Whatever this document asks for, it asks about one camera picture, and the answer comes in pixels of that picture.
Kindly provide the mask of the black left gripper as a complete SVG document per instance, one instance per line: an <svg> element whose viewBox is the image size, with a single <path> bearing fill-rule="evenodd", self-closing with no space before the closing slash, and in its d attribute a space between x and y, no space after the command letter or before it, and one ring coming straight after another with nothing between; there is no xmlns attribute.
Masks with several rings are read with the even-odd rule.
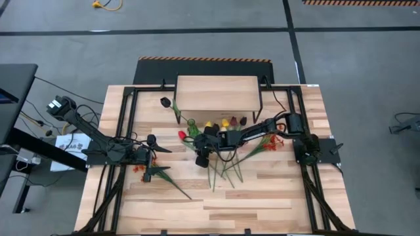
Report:
<svg viewBox="0 0 420 236"><path fill-rule="evenodd" d="M140 145L136 152L135 165L146 165L147 173L145 174L145 182L150 182L152 175L169 169L169 167L151 167L153 161L153 151L171 153L171 150L160 147L156 144L156 137L149 134L146 138L146 145Z"/></svg>

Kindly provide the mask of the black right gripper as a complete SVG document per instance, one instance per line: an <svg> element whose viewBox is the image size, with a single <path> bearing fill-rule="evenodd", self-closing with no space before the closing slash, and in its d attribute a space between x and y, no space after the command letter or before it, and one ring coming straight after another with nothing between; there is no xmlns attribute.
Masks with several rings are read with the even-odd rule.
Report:
<svg viewBox="0 0 420 236"><path fill-rule="evenodd" d="M242 145L242 131L227 130L216 132L212 127L206 127L204 133L194 137L193 144L196 145L196 164L199 167L209 166L209 154L222 151L232 151Z"/></svg>

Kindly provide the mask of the green glass vase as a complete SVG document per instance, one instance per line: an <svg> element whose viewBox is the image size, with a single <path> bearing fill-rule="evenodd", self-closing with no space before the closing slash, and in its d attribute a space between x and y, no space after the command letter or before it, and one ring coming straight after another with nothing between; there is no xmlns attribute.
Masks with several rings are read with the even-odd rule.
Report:
<svg viewBox="0 0 420 236"><path fill-rule="evenodd" d="M197 127L194 119L187 120L187 125L188 125L188 128L187 128L188 136L190 138L195 138L197 135L201 134L201 131Z"/></svg>

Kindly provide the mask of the black artificial tulip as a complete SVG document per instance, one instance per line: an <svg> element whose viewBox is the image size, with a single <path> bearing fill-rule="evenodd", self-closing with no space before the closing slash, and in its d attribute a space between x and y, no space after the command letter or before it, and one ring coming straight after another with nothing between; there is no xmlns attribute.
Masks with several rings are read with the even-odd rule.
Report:
<svg viewBox="0 0 420 236"><path fill-rule="evenodd" d="M241 130L245 125L247 124L247 117L242 117L237 125L235 126L235 130ZM236 155L236 166L234 167L234 170L237 174L237 177L239 178L240 182L243 182L243 176L239 164L239 155Z"/></svg>

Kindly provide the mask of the wooden shelf with black legs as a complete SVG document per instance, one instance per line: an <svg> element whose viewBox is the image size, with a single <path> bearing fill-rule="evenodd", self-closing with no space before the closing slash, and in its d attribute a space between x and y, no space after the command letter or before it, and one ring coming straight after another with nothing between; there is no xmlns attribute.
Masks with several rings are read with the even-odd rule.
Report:
<svg viewBox="0 0 420 236"><path fill-rule="evenodd" d="M173 109L183 111L251 111L256 121L263 109L261 87L254 75L179 75Z"/></svg>

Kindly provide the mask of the black hazard-striped floor mat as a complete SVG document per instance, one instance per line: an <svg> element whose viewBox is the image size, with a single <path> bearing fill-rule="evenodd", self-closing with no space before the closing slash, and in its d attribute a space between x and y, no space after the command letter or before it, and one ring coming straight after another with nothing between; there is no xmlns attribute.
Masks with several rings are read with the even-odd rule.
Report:
<svg viewBox="0 0 420 236"><path fill-rule="evenodd" d="M254 75L274 82L269 59L142 56L138 59L135 85L173 84L179 75Z"/></svg>

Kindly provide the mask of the white printed paper sheet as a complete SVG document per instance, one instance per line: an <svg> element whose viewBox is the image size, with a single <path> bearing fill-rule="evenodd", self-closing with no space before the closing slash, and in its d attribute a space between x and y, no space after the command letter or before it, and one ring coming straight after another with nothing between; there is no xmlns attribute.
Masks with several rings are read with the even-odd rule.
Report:
<svg viewBox="0 0 420 236"><path fill-rule="evenodd" d="M82 149L87 149L91 139L82 133L67 134L63 136L58 136L56 138L55 147L63 149L64 151L75 155L76 157L86 161L87 156L81 152ZM73 170L74 168L57 163L53 161L51 163L50 171L51 172L61 172L67 170Z"/></svg>

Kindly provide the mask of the white power strip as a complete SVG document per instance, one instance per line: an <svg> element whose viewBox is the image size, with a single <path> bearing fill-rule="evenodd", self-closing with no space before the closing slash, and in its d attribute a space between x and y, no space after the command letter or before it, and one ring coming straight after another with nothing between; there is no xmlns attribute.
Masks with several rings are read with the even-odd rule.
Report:
<svg viewBox="0 0 420 236"><path fill-rule="evenodd" d="M29 150L21 148L17 154L17 159L28 164L40 165L41 157Z"/></svg>

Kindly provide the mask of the black desk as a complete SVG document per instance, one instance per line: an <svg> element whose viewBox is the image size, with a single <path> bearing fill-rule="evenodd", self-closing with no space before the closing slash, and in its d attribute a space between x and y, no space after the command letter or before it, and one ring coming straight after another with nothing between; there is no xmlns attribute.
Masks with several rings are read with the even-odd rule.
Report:
<svg viewBox="0 0 420 236"><path fill-rule="evenodd" d="M24 202L31 186L29 175L33 168L32 164L22 169L18 168L17 154L21 148L81 172L87 172L86 161L14 127L35 80L37 69L36 64L0 64L0 88L19 99L15 104L0 104L0 157L6 155L10 157L0 161L0 196L10 179L11 171L21 172L24 178L13 208L15 214L29 211L24 208Z"/></svg>

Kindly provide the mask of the dark laptop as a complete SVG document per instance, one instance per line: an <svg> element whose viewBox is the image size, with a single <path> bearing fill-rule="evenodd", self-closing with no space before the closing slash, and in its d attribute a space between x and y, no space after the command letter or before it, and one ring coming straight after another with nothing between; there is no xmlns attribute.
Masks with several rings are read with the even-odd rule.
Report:
<svg viewBox="0 0 420 236"><path fill-rule="evenodd" d="M17 97L0 88L0 104L15 104L18 102Z"/></svg>

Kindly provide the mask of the grey floor device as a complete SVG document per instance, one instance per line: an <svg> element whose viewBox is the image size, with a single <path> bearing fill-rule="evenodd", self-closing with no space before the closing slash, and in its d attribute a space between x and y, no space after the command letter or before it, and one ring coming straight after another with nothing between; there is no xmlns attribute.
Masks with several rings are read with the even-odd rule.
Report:
<svg viewBox="0 0 420 236"><path fill-rule="evenodd" d="M405 121L399 121L397 118L399 115L413 115L413 117L406 119ZM420 113L397 113L394 118L396 119L397 124L388 128L391 134L400 134L407 130L420 132Z"/></svg>

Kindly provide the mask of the black yellow hazard strip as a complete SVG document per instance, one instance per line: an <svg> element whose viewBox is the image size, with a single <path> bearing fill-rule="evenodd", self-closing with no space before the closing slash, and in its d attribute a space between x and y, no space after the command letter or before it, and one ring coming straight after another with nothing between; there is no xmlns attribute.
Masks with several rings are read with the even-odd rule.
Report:
<svg viewBox="0 0 420 236"><path fill-rule="evenodd" d="M303 0L304 5L365 6L365 7L418 7L420 0Z"/></svg>

